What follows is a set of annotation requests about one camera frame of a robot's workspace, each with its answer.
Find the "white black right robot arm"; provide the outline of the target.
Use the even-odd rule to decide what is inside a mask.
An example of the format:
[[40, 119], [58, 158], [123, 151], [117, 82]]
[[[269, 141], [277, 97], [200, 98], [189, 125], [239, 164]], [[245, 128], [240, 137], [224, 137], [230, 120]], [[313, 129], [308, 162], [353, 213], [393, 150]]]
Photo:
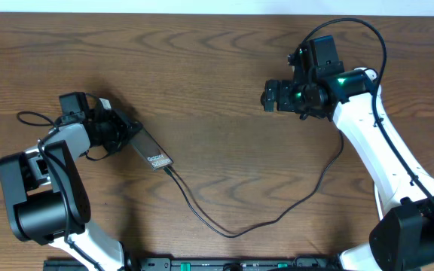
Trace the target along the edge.
[[434, 178], [414, 158], [373, 96], [375, 71], [345, 71], [327, 35], [289, 55], [290, 81], [269, 80], [265, 111], [329, 119], [350, 141], [379, 195], [383, 217], [368, 241], [342, 252], [347, 270], [412, 270], [434, 263]]

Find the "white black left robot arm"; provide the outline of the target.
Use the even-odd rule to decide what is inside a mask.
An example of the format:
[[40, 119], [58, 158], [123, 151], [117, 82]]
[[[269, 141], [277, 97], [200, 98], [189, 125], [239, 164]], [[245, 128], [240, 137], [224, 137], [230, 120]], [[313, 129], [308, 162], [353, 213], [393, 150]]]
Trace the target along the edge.
[[94, 147], [119, 152], [142, 124], [97, 98], [73, 92], [59, 97], [62, 114], [45, 118], [48, 134], [34, 147], [0, 159], [0, 182], [8, 221], [22, 242], [61, 249], [88, 270], [139, 270], [122, 242], [91, 220], [90, 200], [75, 162]]

